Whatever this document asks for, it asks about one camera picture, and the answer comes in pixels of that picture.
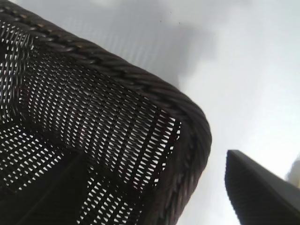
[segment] mesh pattern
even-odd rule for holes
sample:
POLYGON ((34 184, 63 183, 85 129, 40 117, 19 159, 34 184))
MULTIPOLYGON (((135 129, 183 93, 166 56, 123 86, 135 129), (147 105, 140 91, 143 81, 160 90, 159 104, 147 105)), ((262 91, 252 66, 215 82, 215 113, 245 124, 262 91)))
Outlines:
POLYGON ((0 21, 0 117, 8 120, 16 114, 15 97, 19 95, 19 85, 32 40, 21 29, 0 21))
POLYGON ((0 126, 0 186, 8 195, 41 178, 62 157, 40 137, 10 122, 0 126))
POLYGON ((18 37, 19 50, 7 47, 17 56, 6 55, 17 68, 1 71, 0 193, 21 191, 72 149, 89 159, 88 192, 77 222, 137 224, 180 122, 37 39, 29 45, 30 37, 18 37))

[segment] wicker weave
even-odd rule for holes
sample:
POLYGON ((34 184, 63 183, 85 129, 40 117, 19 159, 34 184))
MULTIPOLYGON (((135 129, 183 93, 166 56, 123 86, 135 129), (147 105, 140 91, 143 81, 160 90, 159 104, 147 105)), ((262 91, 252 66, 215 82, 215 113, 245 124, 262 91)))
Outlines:
POLYGON ((30 189, 74 151, 88 164, 78 224, 175 224, 210 152, 201 109, 6 0, 0 25, 0 203, 4 189, 30 189))

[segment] dark brown wicker basket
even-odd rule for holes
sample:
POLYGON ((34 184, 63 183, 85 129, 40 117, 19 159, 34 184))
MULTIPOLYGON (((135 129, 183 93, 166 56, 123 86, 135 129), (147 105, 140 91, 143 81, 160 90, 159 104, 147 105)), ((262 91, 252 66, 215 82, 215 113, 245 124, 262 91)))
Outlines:
POLYGON ((210 153, 175 87, 0 0, 0 223, 173 225, 210 153))

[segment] white surface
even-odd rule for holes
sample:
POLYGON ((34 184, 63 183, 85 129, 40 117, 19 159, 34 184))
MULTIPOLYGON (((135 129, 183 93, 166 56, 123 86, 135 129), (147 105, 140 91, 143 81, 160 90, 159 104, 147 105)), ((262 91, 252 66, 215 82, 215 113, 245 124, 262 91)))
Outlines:
POLYGON ((210 121, 209 164, 179 225, 238 225, 228 149, 285 177, 300 150, 299 0, 15 0, 188 94, 210 121))

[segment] woven rim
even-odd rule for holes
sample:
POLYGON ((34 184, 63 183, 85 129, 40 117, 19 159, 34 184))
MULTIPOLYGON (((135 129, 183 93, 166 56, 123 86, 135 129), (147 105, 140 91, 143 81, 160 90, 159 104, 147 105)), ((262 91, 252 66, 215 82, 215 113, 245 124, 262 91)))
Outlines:
POLYGON ((180 139, 174 146, 178 154, 171 156, 139 222, 175 224, 197 186, 210 153, 211 133, 203 111, 157 76, 7 0, 0 0, 0 20, 21 28, 85 67, 111 77, 181 121, 180 139))

